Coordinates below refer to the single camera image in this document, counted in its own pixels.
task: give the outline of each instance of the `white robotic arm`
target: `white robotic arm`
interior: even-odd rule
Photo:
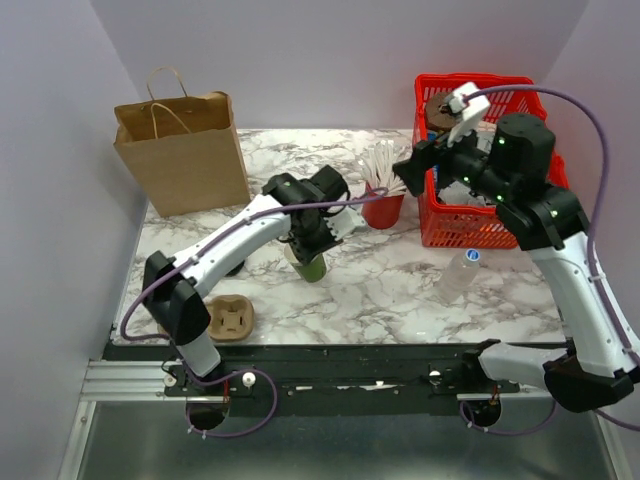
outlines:
[[[491,380],[546,389],[574,412],[616,403],[640,380],[632,358],[640,342],[599,265],[598,278],[590,274],[589,222],[579,201],[569,190],[547,182],[555,136],[538,117],[508,114],[499,119],[487,156],[476,148],[475,128],[489,108],[482,93],[473,83],[454,90],[441,110],[456,116],[456,127],[431,142],[418,142],[411,159],[396,164],[394,172],[412,194],[419,195],[424,174],[437,165],[439,188],[457,180],[496,203],[498,218],[549,283],[567,348],[543,350],[487,341],[476,354],[479,371]],[[605,308],[596,281],[607,293],[617,320]],[[631,349],[625,348],[614,321],[621,324]]]
[[[210,319],[203,299],[222,277],[272,240],[288,237],[298,260],[305,264],[365,226],[362,216],[349,206],[336,213],[314,208],[318,202],[335,201],[345,193],[346,183],[330,167],[302,181],[278,175],[263,194],[208,237],[172,258],[156,252],[147,259],[144,288],[187,264],[179,275],[154,290],[144,304],[197,376],[205,377],[221,362],[208,335]],[[287,208],[301,203],[311,208]]]

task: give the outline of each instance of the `brown paper bag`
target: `brown paper bag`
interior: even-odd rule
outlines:
[[[172,70],[184,97],[154,98],[150,81]],[[233,122],[231,98],[223,92],[187,95],[172,67],[147,81],[151,101],[116,107],[114,146],[163,217],[246,204],[249,186]]]

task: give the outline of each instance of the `white marble surface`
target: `white marble surface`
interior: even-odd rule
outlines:
[[[381,138],[407,147],[409,131],[251,130],[240,132],[249,181],[259,192],[269,177],[290,172],[308,177],[319,166],[338,169],[357,195],[363,186],[357,152]],[[171,255],[208,235],[240,208],[163,219],[149,207],[125,294],[123,312],[140,293],[145,258],[156,250]],[[519,250],[483,250],[482,268],[468,293],[452,306],[431,289],[456,250],[426,249],[420,243],[416,200],[405,198],[395,227],[348,238],[325,253],[327,276],[300,280],[273,242],[251,255],[242,272],[222,280],[207,299],[242,294],[254,304],[256,328],[243,343],[445,343],[561,341],[558,314],[541,274]],[[139,308],[131,334],[155,333]],[[114,342],[126,343],[118,329]]]

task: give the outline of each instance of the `green cup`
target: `green cup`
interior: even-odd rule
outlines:
[[[284,247],[284,258],[307,283],[319,282],[327,274],[327,264],[322,254],[311,260],[309,265],[302,265],[294,255],[293,250],[291,250],[291,245],[286,245]]]

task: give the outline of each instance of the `water bottle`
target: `water bottle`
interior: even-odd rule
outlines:
[[[436,282],[436,296],[444,303],[453,302],[473,282],[479,269],[480,252],[470,248],[458,253]]]

